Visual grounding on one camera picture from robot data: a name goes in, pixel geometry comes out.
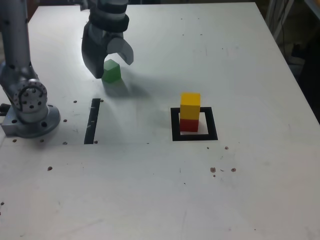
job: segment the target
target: stacked cubes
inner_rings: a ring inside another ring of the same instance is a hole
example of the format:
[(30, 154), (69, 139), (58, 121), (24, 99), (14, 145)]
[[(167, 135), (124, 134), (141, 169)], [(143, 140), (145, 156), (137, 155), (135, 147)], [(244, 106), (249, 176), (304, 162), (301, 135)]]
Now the stacked cubes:
[(200, 93), (181, 94), (180, 132), (198, 132), (200, 102)]

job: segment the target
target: metal mounting plate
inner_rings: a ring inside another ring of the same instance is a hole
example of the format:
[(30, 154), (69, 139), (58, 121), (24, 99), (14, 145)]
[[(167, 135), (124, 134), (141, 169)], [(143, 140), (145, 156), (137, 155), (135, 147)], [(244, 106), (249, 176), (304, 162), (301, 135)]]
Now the metal mounting plate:
[(47, 105), (48, 114), (39, 122), (22, 123), (12, 107), (10, 107), (2, 123), (5, 135), (17, 136), (21, 138), (36, 138), (52, 131), (60, 122), (60, 113), (57, 107)]

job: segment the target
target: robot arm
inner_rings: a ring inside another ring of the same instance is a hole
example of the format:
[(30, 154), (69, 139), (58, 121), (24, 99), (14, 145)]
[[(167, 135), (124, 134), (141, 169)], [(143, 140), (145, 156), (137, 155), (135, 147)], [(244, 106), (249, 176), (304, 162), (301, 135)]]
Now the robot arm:
[[(134, 60), (123, 36), (129, 24), (128, 0), (83, 1), (81, 8), (90, 8), (90, 16), (83, 30), (82, 57), (98, 79), (104, 73), (108, 54), (118, 53), (129, 65)], [(55, 106), (47, 104), (47, 89), (31, 63), (26, 0), (0, 0), (0, 22), (5, 54), (0, 84), (11, 102), (2, 129), (7, 136), (41, 136), (59, 124), (60, 114)]]
[(90, 8), (89, 21), (83, 30), (82, 58), (97, 79), (104, 74), (108, 54), (118, 53), (128, 65), (134, 61), (134, 52), (123, 34), (129, 24), (127, 5), (128, 0), (97, 0), (96, 5), (86, 0), (82, 5), (82, 9)]

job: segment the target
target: black tape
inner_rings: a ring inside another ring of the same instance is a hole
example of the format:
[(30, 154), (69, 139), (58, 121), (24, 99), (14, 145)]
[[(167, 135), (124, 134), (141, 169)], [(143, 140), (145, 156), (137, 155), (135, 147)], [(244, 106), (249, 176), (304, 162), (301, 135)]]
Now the black tape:
[(100, 98), (93, 98), (91, 103), (91, 108), (90, 108), (88, 124), (86, 126), (84, 144), (94, 144), (99, 107), (100, 107)]
[(200, 107), (200, 113), (205, 114), (206, 127), (208, 134), (180, 134), (179, 121), (180, 107), (171, 108), (171, 128), (172, 141), (212, 141), (218, 140), (214, 115), (211, 107)]

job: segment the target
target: black square outline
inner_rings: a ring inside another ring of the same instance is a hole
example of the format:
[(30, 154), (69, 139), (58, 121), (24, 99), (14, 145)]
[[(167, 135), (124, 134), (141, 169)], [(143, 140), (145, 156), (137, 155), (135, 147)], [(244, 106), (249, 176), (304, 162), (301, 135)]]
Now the black square outline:
[(172, 141), (210, 141), (218, 140), (214, 115), (209, 106), (200, 107), (200, 113), (205, 114), (206, 127), (208, 134), (180, 134), (180, 121), (179, 113), (180, 107), (172, 107), (171, 109), (171, 128), (172, 128)]

